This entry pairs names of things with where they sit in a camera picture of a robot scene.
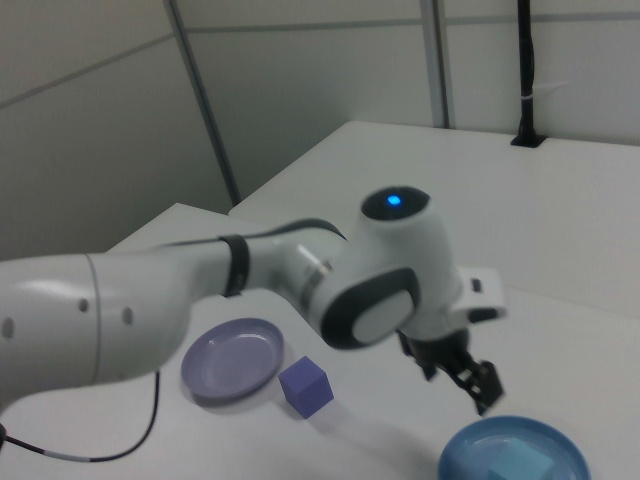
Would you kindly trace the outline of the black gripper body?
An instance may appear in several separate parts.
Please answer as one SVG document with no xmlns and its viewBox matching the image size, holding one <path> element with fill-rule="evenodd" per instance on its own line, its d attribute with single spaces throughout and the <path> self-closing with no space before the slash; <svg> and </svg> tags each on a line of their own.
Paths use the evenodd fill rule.
<svg viewBox="0 0 640 480">
<path fill-rule="evenodd" d="M 468 329 L 457 330 L 437 340 L 418 340 L 397 332 L 401 349 L 406 356 L 412 357 L 421 368 L 432 364 L 448 374 L 461 371 L 474 361 L 468 351 L 470 333 Z"/>
</svg>

